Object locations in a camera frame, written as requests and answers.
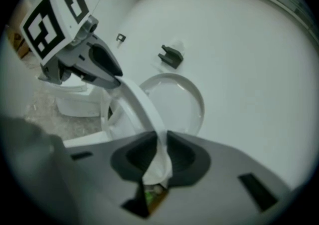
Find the tile floor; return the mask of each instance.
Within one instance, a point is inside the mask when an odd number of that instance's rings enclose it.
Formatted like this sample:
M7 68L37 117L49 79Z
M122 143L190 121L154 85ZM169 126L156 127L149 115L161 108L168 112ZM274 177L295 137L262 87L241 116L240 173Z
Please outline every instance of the tile floor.
M31 52L22 61L35 77L40 75L40 64ZM27 107L25 119L39 125L49 134L60 136L63 140L101 131L100 117L76 118L62 115L54 97L46 91L42 81L39 81L32 103Z

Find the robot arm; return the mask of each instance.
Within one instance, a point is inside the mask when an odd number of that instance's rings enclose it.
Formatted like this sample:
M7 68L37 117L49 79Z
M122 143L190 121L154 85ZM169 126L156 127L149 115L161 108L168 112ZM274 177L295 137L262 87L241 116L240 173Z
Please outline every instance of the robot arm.
M94 30L85 0L38 0L20 26L42 68L40 80L61 84L71 73L107 89L120 86L122 70Z

